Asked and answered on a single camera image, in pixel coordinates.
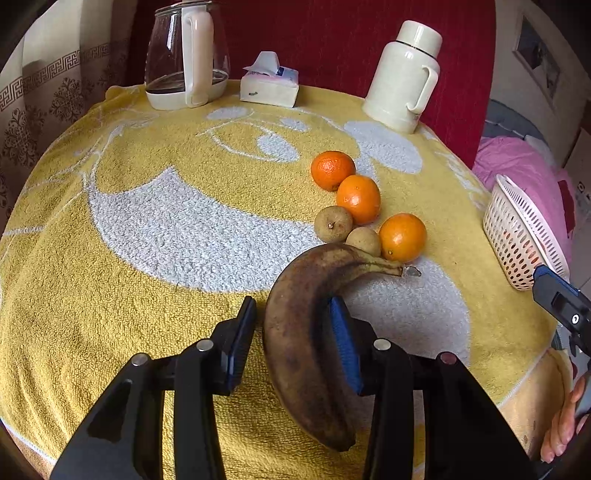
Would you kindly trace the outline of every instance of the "overripe banana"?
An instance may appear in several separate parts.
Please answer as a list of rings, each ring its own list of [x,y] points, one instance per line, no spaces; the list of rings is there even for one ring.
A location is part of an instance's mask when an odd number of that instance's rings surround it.
[[[404,267],[350,245],[314,247],[279,275],[265,308],[265,359],[281,404],[302,430],[340,452],[355,444],[355,431],[322,358],[322,314],[331,296],[369,272],[400,277]]]

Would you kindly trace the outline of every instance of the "tissue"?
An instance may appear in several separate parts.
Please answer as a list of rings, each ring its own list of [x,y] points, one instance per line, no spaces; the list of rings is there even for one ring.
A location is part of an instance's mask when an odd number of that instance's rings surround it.
[[[255,63],[245,67],[240,80],[240,100],[291,108],[296,102],[298,71],[281,67],[274,51],[262,51]]]

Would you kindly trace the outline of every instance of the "curtain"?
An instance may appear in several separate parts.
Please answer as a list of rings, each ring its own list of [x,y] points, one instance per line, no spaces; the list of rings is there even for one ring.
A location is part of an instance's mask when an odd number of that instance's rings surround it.
[[[61,133],[124,81],[137,0],[58,0],[0,73],[0,232]]]

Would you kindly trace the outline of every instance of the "finger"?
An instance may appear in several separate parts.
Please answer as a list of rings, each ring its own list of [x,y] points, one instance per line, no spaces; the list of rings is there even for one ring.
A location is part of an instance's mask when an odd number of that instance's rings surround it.
[[[550,446],[556,456],[560,456],[566,450],[566,445],[562,443],[560,434],[558,433],[558,423],[560,422],[560,412],[554,415],[552,419],[552,427],[550,428]]]
[[[587,420],[588,416],[589,416],[589,414],[587,413],[579,420],[579,424],[577,425],[577,435],[579,434],[579,432],[581,431],[581,429],[585,425],[585,421]]]
[[[550,431],[548,430],[544,435],[544,441],[542,442],[542,448],[540,450],[540,458],[543,462],[552,463],[554,460],[554,451],[550,445]]]
[[[570,402],[577,403],[583,394],[585,393],[585,377],[582,376],[577,381],[576,385],[573,388],[573,392],[570,394]]]
[[[567,403],[562,411],[558,413],[560,415],[560,421],[558,422],[558,437],[562,445],[567,445],[574,436],[574,428],[576,426],[574,411],[576,407],[576,403]]]

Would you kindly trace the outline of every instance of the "fruit pile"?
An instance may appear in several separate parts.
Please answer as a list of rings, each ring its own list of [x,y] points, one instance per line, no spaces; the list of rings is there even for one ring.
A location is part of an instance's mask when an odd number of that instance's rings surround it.
[[[427,230],[421,219],[411,213],[391,216],[379,233],[363,226],[378,218],[379,188],[369,177],[356,174],[355,163],[346,153],[321,153],[312,161],[310,172],[320,188],[336,192],[336,206],[322,209],[314,220],[314,231],[320,240],[345,242],[375,257],[382,255],[403,263],[421,255]]]

